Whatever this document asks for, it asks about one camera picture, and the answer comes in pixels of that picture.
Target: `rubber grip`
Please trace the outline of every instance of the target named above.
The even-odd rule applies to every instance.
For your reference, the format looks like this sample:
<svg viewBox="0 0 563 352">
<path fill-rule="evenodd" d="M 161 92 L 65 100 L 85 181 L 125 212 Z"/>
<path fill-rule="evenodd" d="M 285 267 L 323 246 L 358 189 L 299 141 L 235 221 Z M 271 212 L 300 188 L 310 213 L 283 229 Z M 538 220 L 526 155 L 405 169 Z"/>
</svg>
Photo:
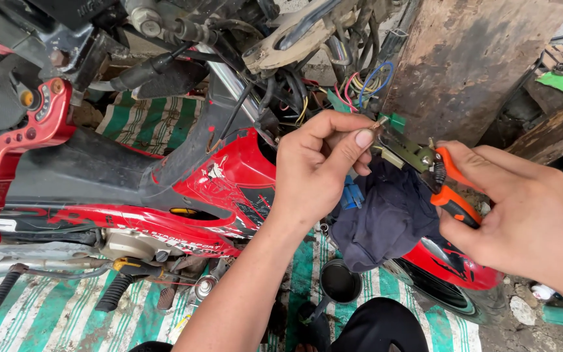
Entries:
<svg viewBox="0 0 563 352">
<path fill-rule="evenodd" d="M 474 229 L 479 228 L 481 224 L 481 216 L 473 206 L 445 185 L 442 186 L 439 194 L 432 196 L 431 202 Z"/>
<path fill-rule="evenodd" d="M 442 161 L 444 162 L 444 167 L 447 170 L 447 176 L 452 178 L 453 180 L 458 181 L 459 183 L 472 187 L 475 190 L 480 191 L 481 193 L 485 193 L 481 188 L 474 185 L 471 181 L 469 181 L 462 172 L 459 171 L 457 166 L 453 163 L 453 159 L 451 158 L 451 154 L 445 147 L 436 148 L 436 152 L 442 156 Z"/>
</svg>

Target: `hand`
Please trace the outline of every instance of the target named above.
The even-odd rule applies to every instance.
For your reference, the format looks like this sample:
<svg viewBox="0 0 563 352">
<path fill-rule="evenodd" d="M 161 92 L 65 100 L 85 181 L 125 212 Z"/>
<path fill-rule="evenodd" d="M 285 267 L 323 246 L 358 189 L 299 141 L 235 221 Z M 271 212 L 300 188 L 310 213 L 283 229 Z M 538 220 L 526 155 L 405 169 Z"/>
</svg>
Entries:
<svg viewBox="0 0 563 352">
<path fill-rule="evenodd" d="M 331 212 L 351 167 L 361 175 L 370 173 L 370 154 L 365 152 L 373 143 L 368 128 L 374 123 L 363 115 L 326 110 L 285 135 L 277 150 L 275 200 L 269 217 L 283 217 L 307 232 Z M 324 140 L 331 144 L 325 147 Z"/>
<path fill-rule="evenodd" d="M 502 150 L 440 142 L 495 207 L 473 230 L 440 215 L 440 233 L 474 261 L 563 290 L 563 173 Z"/>
</svg>

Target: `nut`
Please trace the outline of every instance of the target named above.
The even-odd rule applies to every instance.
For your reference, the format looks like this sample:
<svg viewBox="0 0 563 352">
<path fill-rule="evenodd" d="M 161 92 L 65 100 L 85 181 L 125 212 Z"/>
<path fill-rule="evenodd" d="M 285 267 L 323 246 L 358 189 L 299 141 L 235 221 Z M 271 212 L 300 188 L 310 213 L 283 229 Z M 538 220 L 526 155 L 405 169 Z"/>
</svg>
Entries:
<svg viewBox="0 0 563 352">
<path fill-rule="evenodd" d="M 63 68 L 69 64 L 69 55 L 62 50 L 54 50 L 49 55 L 49 60 L 55 68 Z"/>
<path fill-rule="evenodd" d="M 130 16 L 134 27 L 148 37 L 156 37 L 160 35 L 162 28 L 162 18 L 152 9 L 139 7 L 134 9 Z"/>
</svg>

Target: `exhaust pipe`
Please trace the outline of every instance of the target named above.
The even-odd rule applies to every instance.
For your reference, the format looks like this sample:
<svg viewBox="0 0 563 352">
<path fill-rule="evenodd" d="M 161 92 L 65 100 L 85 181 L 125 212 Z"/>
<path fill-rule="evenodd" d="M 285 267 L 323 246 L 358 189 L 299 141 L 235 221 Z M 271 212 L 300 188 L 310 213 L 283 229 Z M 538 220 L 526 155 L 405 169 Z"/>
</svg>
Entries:
<svg viewBox="0 0 563 352">
<path fill-rule="evenodd" d="M 0 277 L 4 277 L 11 266 L 19 263 L 19 260 L 4 259 L 0 261 Z M 40 260 L 29 259 L 23 260 L 22 263 L 27 265 L 30 269 L 36 270 L 84 270 L 84 269 L 97 269 L 103 264 L 112 262 L 108 259 L 97 258 L 80 258 L 71 260 Z"/>
</svg>

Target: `wooden post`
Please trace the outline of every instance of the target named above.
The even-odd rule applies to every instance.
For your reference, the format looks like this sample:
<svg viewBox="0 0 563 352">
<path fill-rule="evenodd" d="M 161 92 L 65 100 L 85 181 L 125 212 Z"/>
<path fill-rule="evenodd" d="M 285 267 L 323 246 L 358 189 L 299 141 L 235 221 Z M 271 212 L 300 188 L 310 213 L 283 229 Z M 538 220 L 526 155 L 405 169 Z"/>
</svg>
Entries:
<svg viewBox="0 0 563 352">
<path fill-rule="evenodd" d="M 506 150 L 539 164 L 548 164 L 562 156 L 563 108 L 520 137 Z"/>
<path fill-rule="evenodd" d="M 475 145 L 563 22 L 563 0 L 422 0 L 383 111 Z"/>
</svg>

